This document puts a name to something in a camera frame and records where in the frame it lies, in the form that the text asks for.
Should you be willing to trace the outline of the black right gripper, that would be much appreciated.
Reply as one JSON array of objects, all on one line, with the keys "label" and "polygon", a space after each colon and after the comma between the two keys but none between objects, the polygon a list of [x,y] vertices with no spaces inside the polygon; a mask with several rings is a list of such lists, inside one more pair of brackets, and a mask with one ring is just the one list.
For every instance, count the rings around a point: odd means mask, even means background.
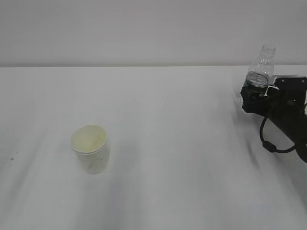
[{"label": "black right gripper", "polygon": [[242,87],[242,109],[246,113],[266,114],[261,123],[261,131],[267,119],[271,120],[292,142],[288,149],[277,149],[261,135],[262,146],[271,153],[286,154],[296,151],[299,158],[307,161],[307,114],[305,108],[306,86],[294,86],[289,89],[269,87],[268,91],[259,92],[249,87]]}]

